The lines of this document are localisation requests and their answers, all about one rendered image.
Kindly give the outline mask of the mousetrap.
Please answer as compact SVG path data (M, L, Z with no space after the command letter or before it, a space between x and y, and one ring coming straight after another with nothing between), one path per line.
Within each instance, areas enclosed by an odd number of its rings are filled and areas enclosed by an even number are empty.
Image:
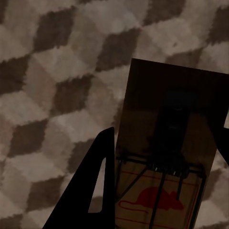
M115 229L194 229L228 110L229 74L132 58Z

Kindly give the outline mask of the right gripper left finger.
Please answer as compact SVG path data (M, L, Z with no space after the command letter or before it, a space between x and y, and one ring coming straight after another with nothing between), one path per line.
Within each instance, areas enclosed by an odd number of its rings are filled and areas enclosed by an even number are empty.
M100 132L52 211L43 229L115 229L115 129ZM89 206L106 157L102 211Z

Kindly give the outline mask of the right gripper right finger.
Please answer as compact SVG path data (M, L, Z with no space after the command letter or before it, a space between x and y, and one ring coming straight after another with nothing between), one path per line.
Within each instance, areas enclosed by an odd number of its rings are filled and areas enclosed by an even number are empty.
M217 150L222 154L229 165L229 129L223 128L221 130L219 145Z

